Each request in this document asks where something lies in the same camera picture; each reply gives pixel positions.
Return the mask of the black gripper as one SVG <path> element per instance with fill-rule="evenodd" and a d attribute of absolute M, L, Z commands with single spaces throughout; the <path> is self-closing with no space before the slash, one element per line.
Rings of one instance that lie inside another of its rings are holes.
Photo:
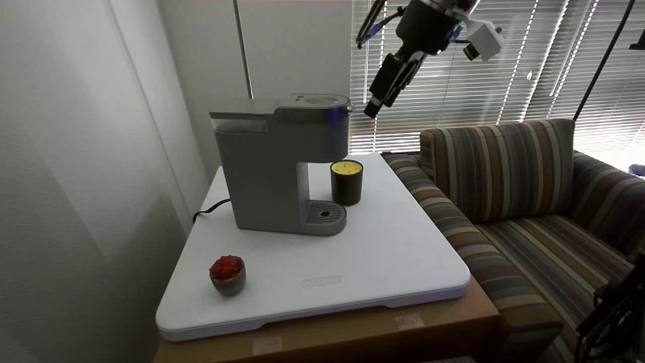
<path fill-rule="evenodd" d="M 400 45 L 384 57 L 372 79 L 365 115 L 374 118 L 383 104 L 390 106 L 411 83 L 426 57 L 448 49 L 458 24 L 458 0 L 411 0 L 394 27 Z"/>

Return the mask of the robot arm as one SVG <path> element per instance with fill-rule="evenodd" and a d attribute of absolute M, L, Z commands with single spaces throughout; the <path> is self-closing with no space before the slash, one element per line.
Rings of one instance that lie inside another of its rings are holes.
<path fill-rule="evenodd" d="M 374 118 L 381 106 L 390 106 L 398 92 L 411 83 L 428 57 L 448 49 L 458 35 L 458 24 L 465 19 L 480 0 L 410 0 L 384 19 L 377 19 L 384 0 L 374 0 L 354 37 L 363 45 L 386 21 L 398 17 L 394 27 L 400 45 L 388 53 L 372 79 L 365 115 Z"/>

